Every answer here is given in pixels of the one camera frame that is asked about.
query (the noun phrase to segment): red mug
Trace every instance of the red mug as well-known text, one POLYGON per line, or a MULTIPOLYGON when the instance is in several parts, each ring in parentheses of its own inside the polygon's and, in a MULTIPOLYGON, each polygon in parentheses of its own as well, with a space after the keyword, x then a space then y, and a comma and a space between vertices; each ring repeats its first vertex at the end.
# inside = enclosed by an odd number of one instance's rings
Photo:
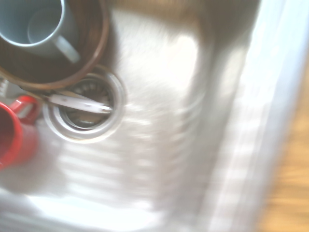
POLYGON ((34 154, 38 143, 34 120, 39 112, 39 103, 31 96, 21 96, 10 106, 0 102, 0 170, 34 154), (19 118, 16 114, 28 105, 32 105, 31 110, 19 118))

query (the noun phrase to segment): red mug handle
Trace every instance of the red mug handle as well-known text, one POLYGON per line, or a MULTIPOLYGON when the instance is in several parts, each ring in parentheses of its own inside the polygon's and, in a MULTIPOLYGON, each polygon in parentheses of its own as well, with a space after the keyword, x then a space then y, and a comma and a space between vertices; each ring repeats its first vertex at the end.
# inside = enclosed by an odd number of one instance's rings
POLYGON ((10 109, 13 110, 14 113, 18 114, 20 111, 22 111, 26 106, 30 104, 32 104, 33 107, 29 111, 27 116, 19 119, 22 123, 26 123, 26 124, 34 123, 34 120, 36 119, 36 117, 38 116, 40 112, 38 101, 34 97, 24 95, 24 96, 20 96, 19 98, 17 98, 10 105, 10 109))

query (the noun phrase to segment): sink basin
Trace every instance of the sink basin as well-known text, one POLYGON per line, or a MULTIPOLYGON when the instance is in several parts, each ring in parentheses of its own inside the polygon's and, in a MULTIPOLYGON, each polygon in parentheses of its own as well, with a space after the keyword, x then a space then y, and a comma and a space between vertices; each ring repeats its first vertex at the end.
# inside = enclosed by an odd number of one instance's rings
POLYGON ((0 231, 252 229, 306 55, 297 2, 109 1, 123 114, 92 139, 41 115, 36 156, 0 173, 0 231))

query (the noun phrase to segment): mug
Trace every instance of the mug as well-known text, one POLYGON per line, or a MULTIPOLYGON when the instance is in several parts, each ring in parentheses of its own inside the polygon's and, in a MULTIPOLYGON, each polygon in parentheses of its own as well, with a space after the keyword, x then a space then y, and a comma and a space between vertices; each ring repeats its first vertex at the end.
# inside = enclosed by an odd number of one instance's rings
POLYGON ((66 0, 0 0, 0 36, 44 58, 76 63, 78 27, 66 0))
POLYGON ((34 154, 38 143, 34 120, 39 112, 39 103, 31 96, 21 96, 10 106, 0 102, 0 170, 34 154), (19 118, 16 114, 29 105, 27 115, 19 118))

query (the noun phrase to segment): mug handle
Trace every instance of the mug handle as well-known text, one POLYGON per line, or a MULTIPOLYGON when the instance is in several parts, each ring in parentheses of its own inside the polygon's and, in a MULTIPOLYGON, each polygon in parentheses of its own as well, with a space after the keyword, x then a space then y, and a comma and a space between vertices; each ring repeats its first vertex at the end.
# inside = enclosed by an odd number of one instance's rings
POLYGON ((33 105, 32 109, 28 112, 26 117, 20 118, 19 120, 22 123, 33 124, 34 120, 36 119, 36 117, 40 112, 39 103, 34 97, 26 95, 20 96, 9 107, 14 113, 18 114, 20 111, 22 111, 26 106, 30 104, 33 105))
POLYGON ((55 46, 59 51, 71 62, 78 62, 81 57, 75 48, 61 35, 59 35, 54 41, 55 46))

